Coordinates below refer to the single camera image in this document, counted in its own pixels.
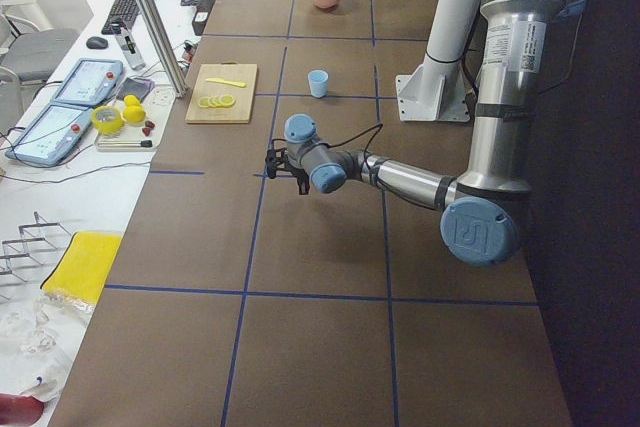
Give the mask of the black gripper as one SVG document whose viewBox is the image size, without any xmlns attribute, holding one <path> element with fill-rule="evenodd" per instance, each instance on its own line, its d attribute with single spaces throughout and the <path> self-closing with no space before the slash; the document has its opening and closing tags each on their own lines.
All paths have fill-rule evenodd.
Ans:
<svg viewBox="0 0 640 427">
<path fill-rule="evenodd" d="M 293 167 L 293 166 L 289 166 L 288 170 L 292 174 L 292 176 L 296 179 L 299 194 L 308 195 L 310 184 L 309 184 L 309 176 L 305 172 L 305 170 L 297 167 Z"/>
</svg>

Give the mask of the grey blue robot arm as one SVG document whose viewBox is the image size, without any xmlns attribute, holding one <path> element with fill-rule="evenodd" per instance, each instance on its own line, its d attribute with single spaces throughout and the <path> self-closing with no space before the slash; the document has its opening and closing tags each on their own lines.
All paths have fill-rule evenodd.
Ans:
<svg viewBox="0 0 640 427">
<path fill-rule="evenodd" d="M 526 232 L 524 177 L 548 26 L 581 0 L 439 0 L 423 62 L 396 79 L 404 121 L 474 123 L 466 171 L 451 177 L 368 150 L 337 151 L 306 114 L 291 116 L 266 172 L 291 173 L 301 194 L 358 180 L 438 211 L 441 237 L 465 263 L 510 259 Z"/>
</svg>

